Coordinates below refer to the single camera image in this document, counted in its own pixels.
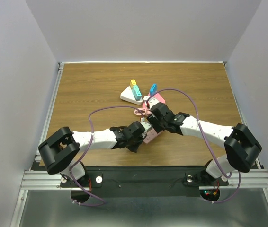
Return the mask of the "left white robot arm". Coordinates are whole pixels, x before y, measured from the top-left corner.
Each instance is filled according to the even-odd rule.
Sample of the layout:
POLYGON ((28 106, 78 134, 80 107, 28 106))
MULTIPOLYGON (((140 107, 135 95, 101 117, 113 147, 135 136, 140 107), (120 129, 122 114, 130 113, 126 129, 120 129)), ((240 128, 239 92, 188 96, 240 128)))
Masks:
POLYGON ((48 174, 61 174, 77 186, 87 183, 84 164, 76 155, 89 150, 122 149, 136 153, 151 125, 135 121, 129 126, 111 127, 102 131, 78 132, 62 127, 38 146, 48 174))

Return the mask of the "teal usb charger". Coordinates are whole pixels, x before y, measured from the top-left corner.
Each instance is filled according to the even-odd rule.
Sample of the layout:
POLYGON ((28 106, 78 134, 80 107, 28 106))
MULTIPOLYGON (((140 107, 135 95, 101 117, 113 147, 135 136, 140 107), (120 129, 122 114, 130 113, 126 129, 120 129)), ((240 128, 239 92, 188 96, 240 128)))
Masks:
POLYGON ((133 93, 135 100, 140 100, 142 98, 142 94, 141 94, 140 89, 137 85, 133 86, 132 93, 133 93))

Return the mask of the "white triangular power strip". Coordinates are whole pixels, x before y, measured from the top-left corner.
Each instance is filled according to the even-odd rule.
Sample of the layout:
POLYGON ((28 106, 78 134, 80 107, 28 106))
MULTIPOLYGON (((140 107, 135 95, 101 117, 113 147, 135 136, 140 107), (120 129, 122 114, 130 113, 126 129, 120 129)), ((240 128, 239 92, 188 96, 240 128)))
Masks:
POLYGON ((136 100, 130 86, 128 86, 124 91, 121 92, 120 94, 120 99, 130 102, 135 105, 142 105, 143 104, 143 99, 140 98, 139 100, 136 100))

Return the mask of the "pink long power strip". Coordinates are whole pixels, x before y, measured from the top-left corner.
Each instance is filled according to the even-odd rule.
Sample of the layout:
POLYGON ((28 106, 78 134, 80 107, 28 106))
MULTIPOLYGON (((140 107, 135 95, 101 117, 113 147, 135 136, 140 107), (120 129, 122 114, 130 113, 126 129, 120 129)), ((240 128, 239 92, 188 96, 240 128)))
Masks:
POLYGON ((162 131, 157 133, 155 130, 147 132, 145 139, 143 140, 144 144, 149 144, 152 140, 162 134, 162 131))

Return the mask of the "pink triangular power strip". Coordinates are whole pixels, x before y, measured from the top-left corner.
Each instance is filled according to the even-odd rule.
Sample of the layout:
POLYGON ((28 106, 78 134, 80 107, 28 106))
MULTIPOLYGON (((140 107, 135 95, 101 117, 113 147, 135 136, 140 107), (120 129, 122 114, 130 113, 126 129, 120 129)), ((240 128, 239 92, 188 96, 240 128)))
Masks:
MULTIPOLYGON (((165 99, 159 93, 155 94, 153 97, 155 97, 161 103, 166 103, 165 99)), ((145 101, 143 101, 142 108, 146 108, 145 101)))

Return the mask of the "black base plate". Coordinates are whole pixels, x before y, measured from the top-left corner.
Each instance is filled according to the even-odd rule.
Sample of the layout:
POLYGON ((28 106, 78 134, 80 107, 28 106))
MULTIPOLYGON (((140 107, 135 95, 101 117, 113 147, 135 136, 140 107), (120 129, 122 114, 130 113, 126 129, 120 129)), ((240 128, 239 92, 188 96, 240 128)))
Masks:
POLYGON ((227 186, 206 173, 204 166, 87 166, 76 183, 69 179, 63 188, 78 185, 101 198, 113 197, 199 197, 200 188, 227 186))

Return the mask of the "yellow usb charger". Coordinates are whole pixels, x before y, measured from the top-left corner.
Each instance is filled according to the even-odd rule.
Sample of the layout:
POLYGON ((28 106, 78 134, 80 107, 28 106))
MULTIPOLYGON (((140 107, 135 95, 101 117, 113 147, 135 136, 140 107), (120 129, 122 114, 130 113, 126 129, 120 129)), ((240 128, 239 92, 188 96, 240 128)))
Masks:
POLYGON ((137 85, 136 81, 134 79, 130 80, 130 87, 133 88, 135 85, 137 85))

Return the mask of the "blue plug adapter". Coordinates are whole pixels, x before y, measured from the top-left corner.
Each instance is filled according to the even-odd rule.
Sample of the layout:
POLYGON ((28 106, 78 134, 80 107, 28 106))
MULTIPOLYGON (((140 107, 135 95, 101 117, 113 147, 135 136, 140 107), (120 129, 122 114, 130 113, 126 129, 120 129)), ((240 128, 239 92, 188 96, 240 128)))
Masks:
POLYGON ((150 95, 153 96, 157 92, 157 84, 153 84, 150 88, 150 95))

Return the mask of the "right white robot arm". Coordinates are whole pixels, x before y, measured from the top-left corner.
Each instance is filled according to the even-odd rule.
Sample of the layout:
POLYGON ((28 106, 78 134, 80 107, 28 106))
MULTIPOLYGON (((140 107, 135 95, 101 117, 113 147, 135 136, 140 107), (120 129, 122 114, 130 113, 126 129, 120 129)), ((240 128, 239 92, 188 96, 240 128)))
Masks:
POLYGON ((212 184, 223 174, 235 170, 249 172, 262 151, 262 146, 244 124, 223 126, 198 120, 183 112, 174 114, 162 102, 149 104, 149 107, 152 114, 147 120, 157 133, 169 131, 181 136, 197 137, 203 139, 207 146, 211 142, 225 149, 225 155, 213 157, 200 173, 200 179, 205 184, 212 184))

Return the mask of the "aluminium frame rail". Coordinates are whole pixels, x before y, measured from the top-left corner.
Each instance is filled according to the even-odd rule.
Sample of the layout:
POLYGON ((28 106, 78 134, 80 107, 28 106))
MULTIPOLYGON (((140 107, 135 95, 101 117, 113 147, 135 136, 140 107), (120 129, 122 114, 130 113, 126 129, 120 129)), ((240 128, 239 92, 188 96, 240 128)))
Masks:
POLYGON ((64 65, 65 65, 65 63, 63 63, 63 62, 58 63, 58 71, 57 71, 57 75, 55 76, 55 79, 54 79, 54 87, 53 87, 52 92, 51 92, 49 105, 46 108, 45 120, 44 120, 44 124, 43 124, 43 127, 42 127, 42 132, 41 132, 41 135, 40 135, 38 146, 46 139, 46 136, 47 136, 47 132, 48 132, 49 124, 50 124, 50 121, 51 121, 51 117, 52 117, 52 113, 53 113, 53 109, 54 109, 54 104, 55 104, 57 92, 58 92, 58 89, 59 89, 59 84, 60 84, 61 77, 62 77, 62 74, 63 74, 64 65))

